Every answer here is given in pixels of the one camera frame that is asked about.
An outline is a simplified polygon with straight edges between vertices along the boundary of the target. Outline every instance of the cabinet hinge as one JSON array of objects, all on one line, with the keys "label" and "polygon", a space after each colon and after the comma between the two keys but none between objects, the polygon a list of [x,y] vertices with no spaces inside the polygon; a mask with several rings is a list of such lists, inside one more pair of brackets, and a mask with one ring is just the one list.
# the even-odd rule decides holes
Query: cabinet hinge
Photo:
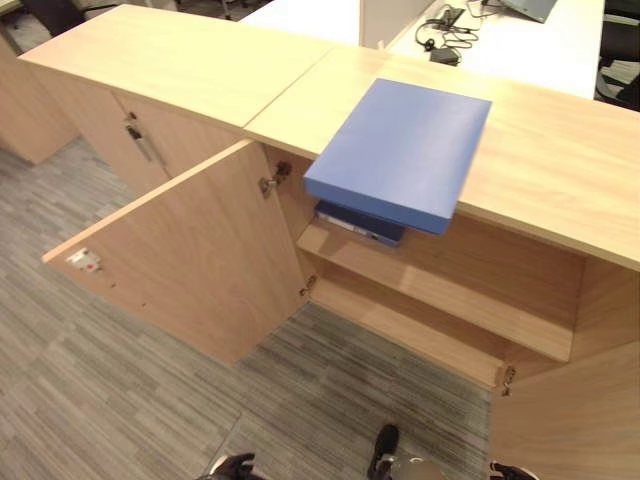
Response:
[{"label": "cabinet hinge", "polygon": [[258,180],[258,187],[264,198],[269,198],[274,188],[280,185],[291,174],[291,164],[289,162],[278,162],[276,173],[273,178],[262,177]]},{"label": "cabinet hinge", "polygon": [[317,281],[318,281],[318,277],[315,275],[311,275],[307,280],[307,283],[305,284],[304,288],[301,288],[300,291],[298,291],[300,296],[304,297],[307,293],[309,293]]},{"label": "cabinet hinge", "polygon": [[502,377],[502,396],[508,397],[511,395],[511,384],[516,376],[516,369],[513,365],[507,365]]}]

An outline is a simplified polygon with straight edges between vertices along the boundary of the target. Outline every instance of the office chair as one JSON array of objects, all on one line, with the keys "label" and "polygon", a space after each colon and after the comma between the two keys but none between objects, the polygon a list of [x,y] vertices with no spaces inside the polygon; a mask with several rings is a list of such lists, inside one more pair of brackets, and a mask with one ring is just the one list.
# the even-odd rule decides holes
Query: office chair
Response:
[{"label": "office chair", "polygon": [[80,9],[73,0],[22,0],[22,4],[49,30],[52,37],[84,23],[87,20],[85,14],[89,11],[118,6],[112,3]]},{"label": "office chair", "polygon": [[[177,5],[182,4],[182,0],[175,0]],[[235,0],[217,0],[222,4],[222,10],[224,11],[224,18],[227,20],[231,20],[231,12],[229,11],[229,4],[234,2]],[[271,0],[257,0],[253,2],[253,9],[256,10],[259,5],[262,3],[268,3]],[[240,5],[242,8],[249,8],[249,3],[247,0],[240,0]]]},{"label": "office chair", "polygon": [[[623,108],[640,111],[640,75],[625,84],[602,73],[602,68],[610,67],[615,60],[640,62],[640,25],[628,25],[605,20],[602,25],[600,62],[596,78],[596,92],[602,101]],[[609,85],[623,87],[616,95]]]},{"label": "office chair", "polygon": [[604,13],[640,20],[640,0],[606,0]]}]

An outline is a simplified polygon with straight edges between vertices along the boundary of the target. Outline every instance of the door handle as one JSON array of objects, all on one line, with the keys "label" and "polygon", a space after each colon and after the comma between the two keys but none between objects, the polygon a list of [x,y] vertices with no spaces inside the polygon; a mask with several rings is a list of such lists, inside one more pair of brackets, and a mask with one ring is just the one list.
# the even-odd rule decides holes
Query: door handle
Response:
[{"label": "door handle", "polygon": [[142,154],[142,156],[146,158],[148,162],[155,162],[160,165],[167,176],[169,178],[173,178],[173,175],[169,173],[167,163],[164,161],[164,158],[162,158],[162,155],[160,155],[160,153],[158,152],[158,149],[147,137],[143,135],[140,127],[137,124],[137,117],[133,113],[130,113],[125,118],[124,128],[133,140],[133,143],[135,143],[138,151]]}]

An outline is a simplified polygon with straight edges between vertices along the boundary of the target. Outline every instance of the light wood surface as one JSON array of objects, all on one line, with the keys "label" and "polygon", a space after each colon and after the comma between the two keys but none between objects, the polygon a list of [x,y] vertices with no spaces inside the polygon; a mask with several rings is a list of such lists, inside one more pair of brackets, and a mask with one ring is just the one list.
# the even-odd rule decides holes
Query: light wood surface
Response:
[{"label": "light wood surface", "polygon": [[84,138],[135,193],[146,193],[169,179],[159,162],[150,162],[136,147],[125,129],[127,112],[111,91],[44,68],[32,71],[64,106]]},{"label": "light wood surface", "polygon": [[311,300],[485,388],[496,384],[502,339],[346,270],[329,269]]},{"label": "light wood surface", "polygon": [[515,343],[508,345],[505,349],[504,363],[516,369],[515,378],[518,380],[553,370],[565,364]]},{"label": "light wood surface", "polygon": [[545,480],[640,476],[640,343],[513,384],[495,396],[492,460]]},{"label": "light wood surface", "polygon": [[16,56],[0,24],[0,137],[5,148],[41,163],[78,135],[58,104]]},{"label": "light wood surface", "polygon": [[461,216],[443,237],[407,231],[397,249],[317,220],[298,247],[550,358],[569,359],[579,256]]},{"label": "light wood surface", "polygon": [[377,77],[493,102],[460,197],[461,211],[640,269],[637,112],[386,52],[341,47],[247,130],[314,158]]},{"label": "light wood surface", "polygon": [[[263,147],[272,175],[275,176],[280,162],[291,165],[291,173],[278,185],[278,198],[291,239],[295,242],[313,219],[314,207],[317,203],[316,199],[305,192],[302,179],[311,165],[311,160],[269,145],[263,145]],[[296,248],[296,255],[304,277],[309,278],[314,275],[316,268],[309,257],[298,248]]]},{"label": "light wood surface", "polygon": [[571,359],[640,340],[640,273],[587,259]]},{"label": "light wood surface", "polygon": [[[277,195],[243,140],[91,226],[43,260],[87,290],[225,362],[244,357],[301,304],[304,285]],[[102,270],[65,259],[88,248]]]},{"label": "light wood surface", "polygon": [[242,127],[331,48],[241,23],[122,5],[21,59]]},{"label": "light wood surface", "polygon": [[242,138],[211,121],[182,114],[167,105],[125,93],[115,95],[127,114],[135,114],[136,126],[157,150],[171,177]]}]

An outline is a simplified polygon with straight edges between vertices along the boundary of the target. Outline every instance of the white desk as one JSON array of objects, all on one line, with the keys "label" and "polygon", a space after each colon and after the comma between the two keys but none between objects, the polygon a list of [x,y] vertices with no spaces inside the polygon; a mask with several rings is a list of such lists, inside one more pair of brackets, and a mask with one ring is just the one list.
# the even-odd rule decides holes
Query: white desk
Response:
[{"label": "white desk", "polygon": [[242,22],[358,45],[359,0],[273,0]]},{"label": "white desk", "polygon": [[[414,32],[425,18],[433,18],[444,3],[466,6],[464,0],[437,0],[388,49],[428,60],[428,53],[414,40]],[[479,13],[479,2],[472,3],[471,8]],[[558,0],[544,24],[503,10],[484,19],[477,32],[480,39],[473,48],[460,50],[463,57],[458,68],[592,99],[603,14],[604,0]],[[457,25],[477,28],[480,19],[465,12]],[[433,38],[436,46],[441,42],[437,30],[423,31],[423,38]]]}]

